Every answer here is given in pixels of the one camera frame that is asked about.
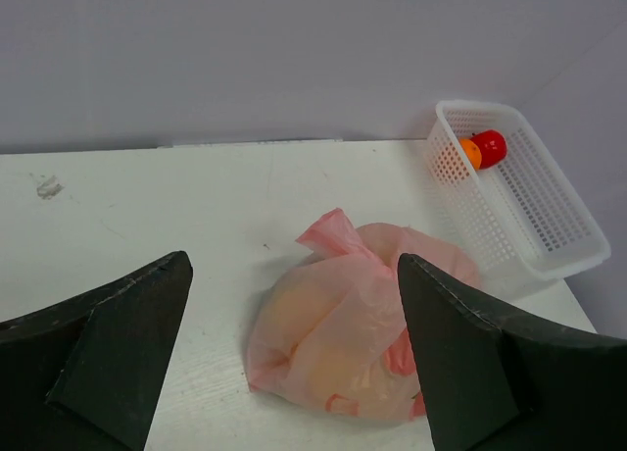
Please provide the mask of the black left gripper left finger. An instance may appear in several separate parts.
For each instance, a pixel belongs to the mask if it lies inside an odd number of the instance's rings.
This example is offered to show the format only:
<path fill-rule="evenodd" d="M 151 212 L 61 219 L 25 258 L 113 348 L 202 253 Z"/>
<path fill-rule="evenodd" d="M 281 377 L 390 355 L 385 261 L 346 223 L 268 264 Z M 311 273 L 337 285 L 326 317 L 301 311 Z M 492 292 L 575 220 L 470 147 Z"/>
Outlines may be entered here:
<path fill-rule="evenodd" d="M 144 449 L 192 278 L 176 251 L 3 322 L 2 449 Z"/>

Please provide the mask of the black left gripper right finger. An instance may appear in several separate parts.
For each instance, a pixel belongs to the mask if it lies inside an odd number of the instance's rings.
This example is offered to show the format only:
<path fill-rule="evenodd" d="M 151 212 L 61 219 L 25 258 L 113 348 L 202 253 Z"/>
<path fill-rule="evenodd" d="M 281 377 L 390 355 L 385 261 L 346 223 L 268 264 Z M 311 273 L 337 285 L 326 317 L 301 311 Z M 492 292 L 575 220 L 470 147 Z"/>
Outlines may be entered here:
<path fill-rule="evenodd" d="M 438 450 L 622 450 L 626 343 L 521 310 L 403 255 L 398 282 Z"/>

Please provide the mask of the pink plastic bag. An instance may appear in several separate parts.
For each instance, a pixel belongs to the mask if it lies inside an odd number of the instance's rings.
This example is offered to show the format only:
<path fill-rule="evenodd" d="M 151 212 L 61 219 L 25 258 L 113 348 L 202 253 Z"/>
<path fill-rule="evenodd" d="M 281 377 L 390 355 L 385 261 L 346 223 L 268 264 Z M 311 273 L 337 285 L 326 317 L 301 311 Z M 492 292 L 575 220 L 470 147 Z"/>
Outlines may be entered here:
<path fill-rule="evenodd" d="M 416 254 L 473 287 L 476 264 L 454 244 L 410 227 L 355 227 L 341 209 L 297 241 L 312 254 L 275 284 L 258 314 L 245 361 L 251 389 L 361 419 L 424 416 L 399 259 Z"/>

